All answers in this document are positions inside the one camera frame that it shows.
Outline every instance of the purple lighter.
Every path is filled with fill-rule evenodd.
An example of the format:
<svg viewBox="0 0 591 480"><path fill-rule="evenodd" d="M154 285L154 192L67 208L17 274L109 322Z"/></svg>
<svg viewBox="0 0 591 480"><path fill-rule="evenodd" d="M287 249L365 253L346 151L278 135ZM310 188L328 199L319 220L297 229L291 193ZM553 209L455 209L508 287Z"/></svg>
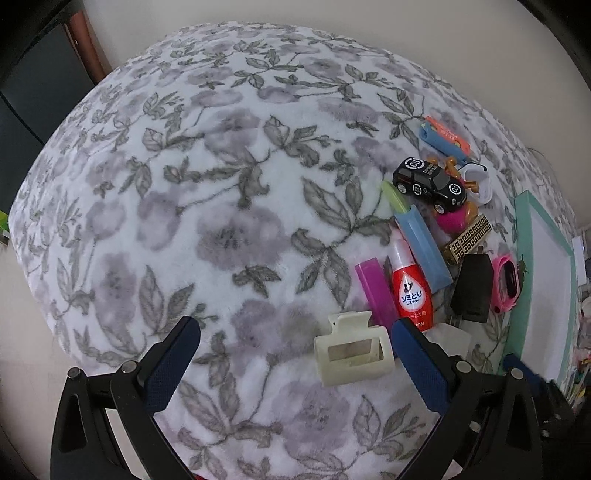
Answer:
<svg viewBox="0 0 591 480"><path fill-rule="evenodd" d="M372 258L355 265L355 271L368 299L373 325L381 325L389 331L400 317L378 259Z"/></svg>

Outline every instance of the blue gripper pad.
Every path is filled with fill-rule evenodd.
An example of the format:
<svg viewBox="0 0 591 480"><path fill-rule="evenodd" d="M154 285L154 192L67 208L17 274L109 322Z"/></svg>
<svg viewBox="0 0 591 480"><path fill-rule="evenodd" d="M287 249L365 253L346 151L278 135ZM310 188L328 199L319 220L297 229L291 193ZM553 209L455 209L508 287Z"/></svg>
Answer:
<svg viewBox="0 0 591 480"><path fill-rule="evenodd" d="M199 323L185 316L163 342L146 353L139 364L138 382L144 388L144 407L150 415L166 409L200 340Z"/></svg>
<svg viewBox="0 0 591 480"><path fill-rule="evenodd" d="M391 337L392 347L425 405L443 415L450 404L456 382L451 360L441 347L429 342L407 318L394 322Z"/></svg>

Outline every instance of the toy car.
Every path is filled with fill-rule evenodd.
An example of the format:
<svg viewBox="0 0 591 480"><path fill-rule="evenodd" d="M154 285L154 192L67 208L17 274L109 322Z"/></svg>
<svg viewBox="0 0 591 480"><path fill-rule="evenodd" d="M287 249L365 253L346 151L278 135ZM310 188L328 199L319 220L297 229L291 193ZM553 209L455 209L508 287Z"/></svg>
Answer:
<svg viewBox="0 0 591 480"><path fill-rule="evenodd" d="M440 166L408 157L394 171L392 183L400 193L414 193L433 204L437 213L458 210L466 201L462 182L449 176Z"/></svg>

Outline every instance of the metal screw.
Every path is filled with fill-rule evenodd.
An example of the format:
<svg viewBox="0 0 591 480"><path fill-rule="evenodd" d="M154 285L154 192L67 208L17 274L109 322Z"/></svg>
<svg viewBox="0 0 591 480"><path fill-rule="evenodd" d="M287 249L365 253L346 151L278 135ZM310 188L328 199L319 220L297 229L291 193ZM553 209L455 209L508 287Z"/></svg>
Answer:
<svg viewBox="0 0 591 480"><path fill-rule="evenodd" d="M523 372L521 370L519 370L518 368L512 368L511 369L511 376L513 378L515 378L516 380L521 380L521 379L523 379Z"/></svg>
<svg viewBox="0 0 591 480"><path fill-rule="evenodd" d="M470 422L470 429L475 433L480 433L480 424L477 421Z"/></svg>
<svg viewBox="0 0 591 480"><path fill-rule="evenodd" d="M464 360L461 360L458 363L456 363L456 368L459 372L462 372L463 374L467 374L468 372L470 372L470 370L472 370L472 366Z"/></svg>
<svg viewBox="0 0 591 480"><path fill-rule="evenodd" d="M134 362L133 360L128 360L123 365L121 365L121 371L124 374L130 374L132 371L134 371L137 368L137 366L138 366L137 362Z"/></svg>
<svg viewBox="0 0 591 480"><path fill-rule="evenodd" d="M75 380L80 376L80 369L78 367L72 367L68 370L68 378L70 380Z"/></svg>

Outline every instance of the fleece blanket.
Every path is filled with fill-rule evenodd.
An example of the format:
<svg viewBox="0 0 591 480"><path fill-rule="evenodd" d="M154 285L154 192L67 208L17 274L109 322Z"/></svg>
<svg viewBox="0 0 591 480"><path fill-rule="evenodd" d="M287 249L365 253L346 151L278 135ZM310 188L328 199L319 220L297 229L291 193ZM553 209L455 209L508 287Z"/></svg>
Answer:
<svg viewBox="0 0 591 480"><path fill-rule="evenodd" d="M438 75L338 34L224 22L148 48L64 120L10 214L18 260L88 374L141 357L181 315L199 321L202 344L157 415L193 472L392 479L437 416L401 364L323 388L313 339L329 314L367 307L353 267L388 254L381 180L408 156L443 162L418 139L426 115L491 171L486 252L515 252L525 189L571 235L552 173ZM435 295L437 321L448 303ZM507 323L471 327L478 370L496 371Z"/></svg>

